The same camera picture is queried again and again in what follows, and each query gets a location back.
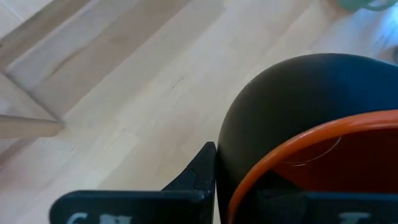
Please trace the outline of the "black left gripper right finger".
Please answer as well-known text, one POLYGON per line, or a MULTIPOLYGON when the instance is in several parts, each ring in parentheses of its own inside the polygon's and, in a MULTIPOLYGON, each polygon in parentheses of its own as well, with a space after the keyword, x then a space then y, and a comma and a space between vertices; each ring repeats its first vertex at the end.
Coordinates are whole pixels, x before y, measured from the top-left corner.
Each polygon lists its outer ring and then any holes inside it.
POLYGON ((304 190, 268 172, 245 196, 236 223, 394 224, 397 195, 304 190))

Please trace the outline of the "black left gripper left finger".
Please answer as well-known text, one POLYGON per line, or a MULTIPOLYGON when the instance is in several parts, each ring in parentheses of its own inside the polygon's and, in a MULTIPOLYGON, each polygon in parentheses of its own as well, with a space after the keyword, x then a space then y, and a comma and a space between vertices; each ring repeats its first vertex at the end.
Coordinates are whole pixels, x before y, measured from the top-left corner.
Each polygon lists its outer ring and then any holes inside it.
POLYGON ((77 190, 58 198, 50 223, 212 223, 216 146, 206 142, 186 168, 159 191, 77 190))

